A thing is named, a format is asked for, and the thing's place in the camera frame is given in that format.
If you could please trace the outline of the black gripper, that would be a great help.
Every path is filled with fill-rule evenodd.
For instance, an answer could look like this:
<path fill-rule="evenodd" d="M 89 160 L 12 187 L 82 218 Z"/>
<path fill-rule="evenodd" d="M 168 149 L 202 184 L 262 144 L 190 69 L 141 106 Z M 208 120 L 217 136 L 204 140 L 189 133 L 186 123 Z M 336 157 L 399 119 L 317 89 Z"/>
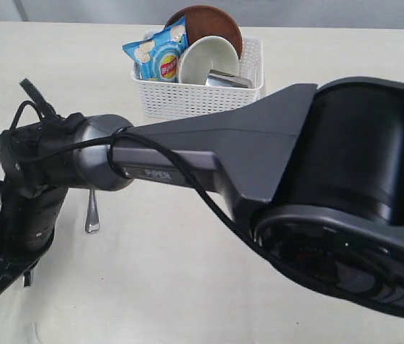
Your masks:
<path fill-rule="evenodd" d="M 80 185 L 71 148 L 80 115 L 17 123 L 0 134 L 0 295 L 50 248 L 67 190 Z"/>

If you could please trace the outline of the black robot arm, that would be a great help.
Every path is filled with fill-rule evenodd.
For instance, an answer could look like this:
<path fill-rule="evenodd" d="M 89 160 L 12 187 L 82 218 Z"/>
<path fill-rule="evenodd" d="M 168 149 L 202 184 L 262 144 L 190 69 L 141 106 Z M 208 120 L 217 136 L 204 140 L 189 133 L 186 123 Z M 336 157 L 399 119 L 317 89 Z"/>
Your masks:
<path fill-rule="evenodd" d="M 0 295 L 49 250 L 70 188 L 192 188 L 291 281 L 404 318 L 404 83 L 295 84 L 250 105 L 152 125 L 58 115 L 0 134 Z"/>

